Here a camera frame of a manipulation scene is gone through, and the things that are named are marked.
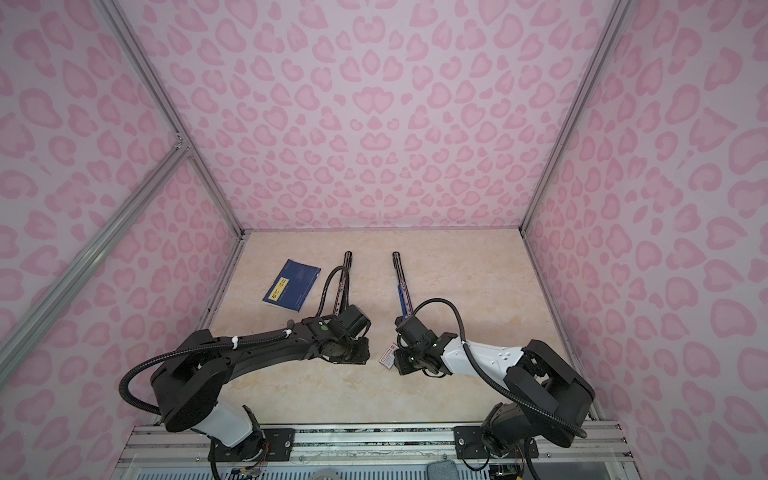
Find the red white staple box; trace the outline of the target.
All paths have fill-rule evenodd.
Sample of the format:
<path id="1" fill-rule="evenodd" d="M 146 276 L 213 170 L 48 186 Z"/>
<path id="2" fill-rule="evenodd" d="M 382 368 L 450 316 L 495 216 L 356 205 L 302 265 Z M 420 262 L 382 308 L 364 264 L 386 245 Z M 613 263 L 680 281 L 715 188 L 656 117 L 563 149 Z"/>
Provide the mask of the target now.
<path id="1" fill-rule="evenodd" d="M 387 370 L 391 370 L 395 364 L 397 350 L 398 345 L 396 343 L 391 343 L 379 358 L 379 364 L 385 367 Z"/>

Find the blue long stapler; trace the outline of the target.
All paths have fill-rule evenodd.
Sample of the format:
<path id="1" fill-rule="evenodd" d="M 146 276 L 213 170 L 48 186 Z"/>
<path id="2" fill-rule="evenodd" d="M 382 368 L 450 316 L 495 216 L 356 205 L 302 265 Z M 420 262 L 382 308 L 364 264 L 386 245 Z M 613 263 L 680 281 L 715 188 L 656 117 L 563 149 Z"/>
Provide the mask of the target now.
<path id="1" fill-rule="evenodd" d="M 413 313 L 413 305 L 407 285 L 401 254 L 398 251 L 394 251 L 392 253 L 392 261 L 397 277 L 398 295 L 400 299 L 402 315 L 404 318 L 407 318 Z"/>

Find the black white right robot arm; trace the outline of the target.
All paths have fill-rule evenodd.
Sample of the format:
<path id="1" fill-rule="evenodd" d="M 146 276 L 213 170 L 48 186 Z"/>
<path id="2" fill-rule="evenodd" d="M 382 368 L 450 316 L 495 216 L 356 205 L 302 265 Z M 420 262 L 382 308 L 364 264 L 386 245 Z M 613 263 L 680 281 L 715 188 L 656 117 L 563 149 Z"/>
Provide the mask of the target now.
<path id="1" fill-rule="evenodd" d="M 568 448 L 586 436 L 583 423 L 595 391 L 547 343 L 499 347 L 461 334 L 437 335 L 414 315 L 397 318 L 395 331 L 399 374 L 473 376 L 507 400 L 493 406 L 473 434 L 490 456 L 520 455 L 524 443 L 537 437 Z"/>

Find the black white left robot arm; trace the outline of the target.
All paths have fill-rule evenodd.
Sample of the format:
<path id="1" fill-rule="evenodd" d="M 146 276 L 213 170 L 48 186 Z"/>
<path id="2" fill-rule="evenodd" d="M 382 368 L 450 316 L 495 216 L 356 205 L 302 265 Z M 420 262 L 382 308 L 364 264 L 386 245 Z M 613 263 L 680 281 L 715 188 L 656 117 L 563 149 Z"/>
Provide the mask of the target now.
<path id="1" fill-rule="evenodd" d="M 194 431 L 208 437 L 215 461 L 262 460 L 266 434 L 250 407 L 223 400 L 223 387 L 292 361 L 363 365 L 370 358 L 370 326 L 363 311 L 351 305 L 338 315 L 290 321 L 261 334 L 215 337 L 208 329 L 198 330 L 165 354 L 150 377 L 162 423 L 171 433 Z"/>

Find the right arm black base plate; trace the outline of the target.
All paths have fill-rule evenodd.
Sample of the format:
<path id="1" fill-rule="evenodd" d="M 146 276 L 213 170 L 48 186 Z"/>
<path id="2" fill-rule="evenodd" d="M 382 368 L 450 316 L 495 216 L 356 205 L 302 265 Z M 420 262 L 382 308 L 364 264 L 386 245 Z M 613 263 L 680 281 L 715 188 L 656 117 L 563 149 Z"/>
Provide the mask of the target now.
<path id="1" fill-rule="evenodd" d="M 539 457 L 536 442 L 528 447 L 523 445 L 529 434 L 530 426 L 455 426 L 452 429 L 455 452 L 459 459 L 492 460 L 507 458 Z"/>

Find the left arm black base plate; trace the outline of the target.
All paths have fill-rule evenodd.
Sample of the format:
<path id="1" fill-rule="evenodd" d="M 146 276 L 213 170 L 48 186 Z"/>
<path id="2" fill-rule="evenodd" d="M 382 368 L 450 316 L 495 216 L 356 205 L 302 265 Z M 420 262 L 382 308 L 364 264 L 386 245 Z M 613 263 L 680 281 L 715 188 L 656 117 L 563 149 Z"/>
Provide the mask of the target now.
<path id="1" fill-rule="evenodd" d="M 209 449 L 209 462 L 286 462 L 290 459 L 296 430 L 267 428 L 252 433 L 234 447 L 213 440 Z"/>

